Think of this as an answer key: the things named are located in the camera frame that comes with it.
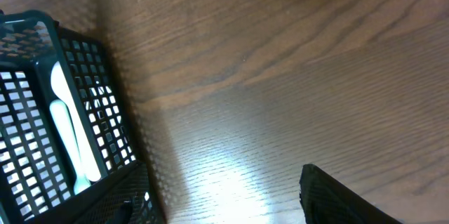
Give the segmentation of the pale green plastic fork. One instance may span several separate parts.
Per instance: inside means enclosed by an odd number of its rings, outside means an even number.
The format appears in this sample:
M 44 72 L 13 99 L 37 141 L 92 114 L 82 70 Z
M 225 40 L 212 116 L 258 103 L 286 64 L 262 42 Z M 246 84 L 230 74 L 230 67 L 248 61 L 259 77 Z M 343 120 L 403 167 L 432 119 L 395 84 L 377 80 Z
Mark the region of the pale green plastic fork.
M 77 195 L 89 188 L 91 183 L 87 179 L 81 164 L 74 127 L 69 118 L 69 111 L 66 104 L 59 99 L 50 103 L 49 110 L 76 174 L 73 191 Z

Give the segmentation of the small white plastic spoon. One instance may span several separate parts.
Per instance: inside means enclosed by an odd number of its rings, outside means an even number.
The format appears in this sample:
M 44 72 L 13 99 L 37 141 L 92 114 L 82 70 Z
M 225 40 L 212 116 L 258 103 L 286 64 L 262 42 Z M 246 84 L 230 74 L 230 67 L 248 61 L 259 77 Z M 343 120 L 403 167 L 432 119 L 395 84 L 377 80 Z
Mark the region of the small white plastic spoon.
M 76 143 L 80 154 L 81 164 L 83 171 L 86 174 L 87 179 L 96 182 L 101 179 L 101 173 L 98 168 L 98 164 L 93 155 L 93 151 L 89 140 L 86 135 L 86 131 L 81 123 L 80 115 L 74 104 L 74 98 L 68 87 L 67 80 L 62 71 L 60 63 L 57 61 L 51 71 L 51 88 L 56 96 L 63 101 L 68 110 L 74 127 L 74 133 L 76 136 Z

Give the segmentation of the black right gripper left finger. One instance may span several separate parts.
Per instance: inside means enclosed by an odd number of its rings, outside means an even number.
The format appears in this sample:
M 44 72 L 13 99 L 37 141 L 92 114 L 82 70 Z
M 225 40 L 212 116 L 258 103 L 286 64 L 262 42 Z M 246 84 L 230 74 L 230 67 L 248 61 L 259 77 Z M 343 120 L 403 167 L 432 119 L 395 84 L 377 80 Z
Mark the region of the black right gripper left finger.
M 142 162 L 129 164 L 28 223 L 148 223 L 149 179 Z

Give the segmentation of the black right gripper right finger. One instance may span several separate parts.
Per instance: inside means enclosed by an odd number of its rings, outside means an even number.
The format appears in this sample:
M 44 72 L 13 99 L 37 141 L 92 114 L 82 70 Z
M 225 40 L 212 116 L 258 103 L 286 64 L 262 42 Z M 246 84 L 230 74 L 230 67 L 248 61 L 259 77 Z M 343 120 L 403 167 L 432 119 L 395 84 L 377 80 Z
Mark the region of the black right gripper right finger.
M 306 224 L 400 224 L 314 164 L 302 167 L 300 203 Z

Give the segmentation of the black plastic basket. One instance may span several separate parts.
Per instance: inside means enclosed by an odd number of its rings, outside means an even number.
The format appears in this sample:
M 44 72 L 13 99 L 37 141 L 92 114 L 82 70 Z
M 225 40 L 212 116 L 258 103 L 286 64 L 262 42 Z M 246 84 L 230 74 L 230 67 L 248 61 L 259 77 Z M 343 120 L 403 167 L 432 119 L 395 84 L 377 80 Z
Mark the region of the black plastic basket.
M 2 223 L 28 223 L 77 196 L 76 174 L 49 110 L 59 99 L 51 88 L 57 61 L 101 173 L 99 181 L 89 180 L 91 186 L 135 162 L 147 168 L 102 43 L 41 11 L 2 14 Z M 148 223 L 165 223 L 148 168 L 147 175 Z

